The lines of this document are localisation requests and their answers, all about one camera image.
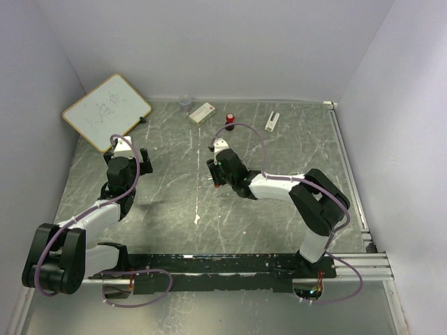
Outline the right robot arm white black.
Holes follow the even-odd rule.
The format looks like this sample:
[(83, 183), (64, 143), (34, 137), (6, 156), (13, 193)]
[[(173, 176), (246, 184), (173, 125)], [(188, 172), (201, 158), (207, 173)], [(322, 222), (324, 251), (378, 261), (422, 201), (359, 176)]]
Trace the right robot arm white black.
[(298, 175), (268, 174), (248, 169), (227, 145), (214, 145), (210, 151), (214, 157), (207, 166), (215, 186), (228, 184), (241, 198), (283, 200), (295, 205), (307, 226), (298, 250), (297, 271), (307, 278), (318, 272), (335, 226), (349, 217), (347, 197), (318, 169)]

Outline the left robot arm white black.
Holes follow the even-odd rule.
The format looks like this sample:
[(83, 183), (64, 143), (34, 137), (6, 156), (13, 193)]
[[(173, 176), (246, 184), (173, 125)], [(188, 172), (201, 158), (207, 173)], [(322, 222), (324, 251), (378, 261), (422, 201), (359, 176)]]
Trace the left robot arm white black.
[(88, 250), (87, 242), (108, 226), (122, 221), (130, 212), (136, 195), (136, 190), (131, 189), (135, 178), (153, 172), (147, 149), (141, 148), (140, 154), (141, 162), (132, 156), (118, 156), (116, 151), (105, 153), (107, 181), (87, 215), (80, 220), (75, 218), (74, 224), (60, 234), (58, 231), (70, 220), (58, 225), (43, 223), (37, 227), (22, 272), (23, 286), (36, 287), (34, 274), (42, 255), (45, 257), (38, 282), (41, 289), (51, 295), (71, 295), (84, 278), (101, 272), (101, 269), (86, 272), (86, 261), (96, 255), (103, 258), (104, 269), (113, 278), (123, 278), (129, 273), (131, 262), (125, 245), (101, 242)]

